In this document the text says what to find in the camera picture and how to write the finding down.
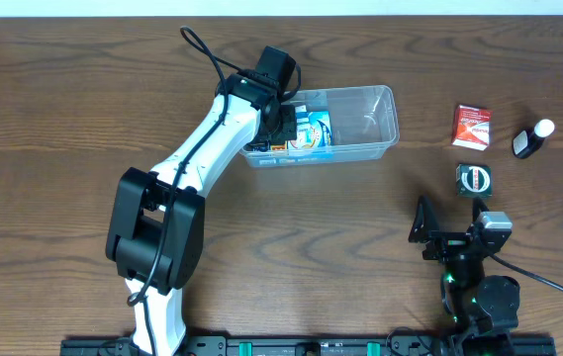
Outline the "green round-logo box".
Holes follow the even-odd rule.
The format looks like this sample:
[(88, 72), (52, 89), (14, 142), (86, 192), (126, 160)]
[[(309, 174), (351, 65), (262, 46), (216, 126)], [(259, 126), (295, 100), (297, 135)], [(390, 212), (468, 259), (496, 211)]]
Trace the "green round-logo box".
[(493, 194), (493, 175), (489, 166), (459, 164), (455, 169), (456, 194), (470, 198), (489, 198)]

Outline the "blue Kool Fever box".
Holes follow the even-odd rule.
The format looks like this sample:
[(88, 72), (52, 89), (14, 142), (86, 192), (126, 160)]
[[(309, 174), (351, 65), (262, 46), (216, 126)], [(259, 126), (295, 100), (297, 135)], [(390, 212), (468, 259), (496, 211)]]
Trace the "blue Kool Fever box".
[(333, 145), (331, 123), (328, 111), (308, 111), (307, 122), (297, 122), (297, 138), (288, 140), (282, 144), (268, 144), (263, 147), (255, 147), (254, 150), (297, 150), (313, 149)]

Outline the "clear plastic container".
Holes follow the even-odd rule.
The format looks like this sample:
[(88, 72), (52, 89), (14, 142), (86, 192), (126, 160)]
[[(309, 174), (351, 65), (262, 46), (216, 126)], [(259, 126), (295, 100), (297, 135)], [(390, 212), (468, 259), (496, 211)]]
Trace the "clear plastic container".
[(393, 91), (386, 85), (302, 90), (290, 105), (328, 111), (333, 145), (240, 154), (252, 167), (277, 167), (379, 159), (400, 138)]

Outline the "white blue Panadol box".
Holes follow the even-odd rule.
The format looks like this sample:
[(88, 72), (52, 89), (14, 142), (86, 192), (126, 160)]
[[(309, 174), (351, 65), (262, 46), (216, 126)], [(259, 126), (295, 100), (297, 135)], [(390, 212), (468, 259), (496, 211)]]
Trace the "white blue Panadol box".
[(307, 122), (309, 120), (309, 114), (306, 105), (297, 106), (295, 108), (295, 114), (298, 123)]

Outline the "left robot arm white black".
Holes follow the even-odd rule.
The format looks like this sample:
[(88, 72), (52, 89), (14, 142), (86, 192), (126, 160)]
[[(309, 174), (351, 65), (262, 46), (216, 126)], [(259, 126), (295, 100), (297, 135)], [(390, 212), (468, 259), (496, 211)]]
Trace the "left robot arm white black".
[(208, 114), (171, 155), (120, 178), (105, 254), (130, 291), (135, 353), (180, 349), (183, 288), (203, 250), (206, 199), (241, 149), (273, 144), (296, 130), (290, 77), (254, 69), (221, 80)]

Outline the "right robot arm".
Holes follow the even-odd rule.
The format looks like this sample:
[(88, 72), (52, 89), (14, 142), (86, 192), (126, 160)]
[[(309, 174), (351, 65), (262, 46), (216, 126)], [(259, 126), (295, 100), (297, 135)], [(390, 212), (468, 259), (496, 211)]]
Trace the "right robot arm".
[(446, 231), (429, 198), (419, 197), (410, 243), (422, 243), (424, 260), (439, 262), (442, 303), (454, 329), (431, 343), (434, 355), (515, 355), (520, 286), (509, 276), (488, 275), (483, 262), (494, 257), (512, 234), (507, 214), (473, 200), (472, 221), (463, 232)]

